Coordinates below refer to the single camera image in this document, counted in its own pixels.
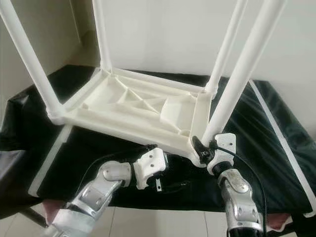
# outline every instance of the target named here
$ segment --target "black fabric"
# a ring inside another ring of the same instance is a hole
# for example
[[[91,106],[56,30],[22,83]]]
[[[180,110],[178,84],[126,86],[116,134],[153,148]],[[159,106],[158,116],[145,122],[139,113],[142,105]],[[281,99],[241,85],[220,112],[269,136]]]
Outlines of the black fabric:
[[[65,66],[50,75],[50,81],[60,101],[65,102],[82,87],[89,80],[93,70],[91,67]],[[143,73],[200,86],[204,86],[208,80],[208,76]],[[221,79],[211,113],[226,83],[227,79]],[[312,189],[316,190],[315,143],[268,82],[257,81],[256,85]],[[34,86],[10,99],[1,131],[0,150],[25,150],[15,164],[21,168],[21,172],[13,172],[10,175],[12,183],[21,180],[23,182],[18,187],[8,185],[6,191],[0,194],[0,218],[17,211],[15,203],[21,202],[25,206],[41,200],[28,196],[27,190],[60,130],[61,126],[53,125],[47,118],[44,104]],[[269,213],[311,211],[309,201],[287,156],[249,85],[242,94],[225,131],[236,134],[237,153],[251,164],[262,180]],[[146,149],[146,146],[74,127],[67,143],[64,143],[57,154],[39,190],[39,196],[70,200],[78,189],[83,174],[93,161],[114,154],[96,162],[87,173],[83,184],[95,175],[98,165],[102,162],[108,159],[130,161]],[[209,176],[205,169],[194,167],[188,159],[169,155],[168,160],[170,169],[161,177],[163,192],[157,193],[153,188],[142,191],[135,187],[121,188],[115,193],[111,205],[148,209],[224,211],[215,178]],[[261,209],[260,190],[255,178],[240,161],[235,160],[235,164],[252,184],[254,199]],[[18,200],[8,205],[10,194],[14,192],[23,196],[17,197]]]
[[[316,216],[306,218],[303,215],[292,215],[293,226],[297,237],[316,236]]]

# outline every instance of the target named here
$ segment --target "white stool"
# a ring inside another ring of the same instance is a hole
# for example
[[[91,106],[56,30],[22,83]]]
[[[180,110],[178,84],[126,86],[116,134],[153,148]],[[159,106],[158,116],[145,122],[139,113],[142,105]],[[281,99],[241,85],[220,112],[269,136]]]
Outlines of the white stool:
[[[191,137],[205,145],[224,129],[242,94],[286,0],[265,0],[231,78],[209,121],[211,100],[230,54],[247,0],[238,0],[212,76],[206,87],[170,81],[112,67],[102,0],[93,0],[101,55],[100,71],[65,104],[60,104],[10,0],[0,0],[0,15],[54,124],[70,124],[140,144],[156,143],[166,152],[194,156]]]

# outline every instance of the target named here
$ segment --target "floor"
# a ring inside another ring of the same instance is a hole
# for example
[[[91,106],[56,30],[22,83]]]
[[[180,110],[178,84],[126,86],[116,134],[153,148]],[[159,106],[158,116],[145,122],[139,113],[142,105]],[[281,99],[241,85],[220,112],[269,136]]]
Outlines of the floor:
[[[33,209],[43,215],[41,204]],[[224,213],[109,207],[90,237],[224,237],[226,228]],[[42,232],[42,227],[21,214],[0,220],[0,237],[39,237]]]

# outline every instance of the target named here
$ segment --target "cable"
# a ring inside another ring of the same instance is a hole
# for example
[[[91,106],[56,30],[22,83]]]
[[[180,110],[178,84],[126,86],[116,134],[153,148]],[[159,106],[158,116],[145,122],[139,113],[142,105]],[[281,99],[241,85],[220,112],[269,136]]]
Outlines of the cable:
[[[263,211],[263,223],[262,223],[262,225],[263,225],[263,236],[267,237],[267,227],[266,227],[266,222],[267,222],[267,199],[266,199],[266,194],[265,194],[263,185],[262,185],[262,183],[261,183],[261,181],[259,179],[259,176],[257,175],[257,173],[252,169],[252,167],[243,158],[241,158],[240,156],[238,156],[234,152],[231,152],[229,150],[226,150],[226,149],[218,147],[218,146],[216,146],[216,149],[224,151],[224,152],[226,152],[226,153],[228,153],[228,154],[240,159],[251,170],[251,172],[256,177],[256,179],[257,179],[257,181],[259,183],[259,186],[260,186],[261,195],[262,195],[262,202],[263,202],[263,209],[264,209],[264,211]]]
[[[209,237],[205,211],[204,211],[204,221],[205,221],[205,227],[206,227],[206,237]]]
[[[76,191],[75,196],[77,196],[77,194],[78,194],[78,192],[79,192],[79,190],[80,190],[80,188],[81,188],[81,185],[82,185],[82,183],[83,183],[83,180],[84,180],[85,176],[87,175],[89,169],[90,169],[96,162],[98,162],[99,160],[102,160],[102,159],[105,159],[105,158],[108,158],[108,157],[112,157],[112,156],[114,157],[115,155],[109,154],[109,155],[100,157],[100,158],[96,159],[94,162],[92,162],[92,163],[89,165],[88,169],[85,171],[83,177],[81,178],[81,181],[80,181],[80,183],[79,183],[79,185],[78,185],[78,188],[77,188],[77,191]]]

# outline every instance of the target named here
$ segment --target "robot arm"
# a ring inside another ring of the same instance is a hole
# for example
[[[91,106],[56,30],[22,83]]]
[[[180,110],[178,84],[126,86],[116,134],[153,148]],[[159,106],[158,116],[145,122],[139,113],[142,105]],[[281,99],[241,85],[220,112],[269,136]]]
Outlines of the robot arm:
[[[147,180],[166,168],[167,159],[160,148],[148,151],[133,164],[104,163],[96,178],[79,192],[66,209],[59,210],[42,237],[88,236],[118,188],[128,187],[132,180],[136,180],[136,187],[145,189]]]
[[[230,236],[263,236],[263,226],[256,204],[252,199],[251,185],[233,167],[234,156],[216,149],[217,147],[222,148],[235,154],[236,136],[232,133],[216,135],[215,140],[210,144],[211,149],[205,147],[197,137],[193,137],[192,142],[200,162],[206,164],[208,173],[217,178],[225,201]]]

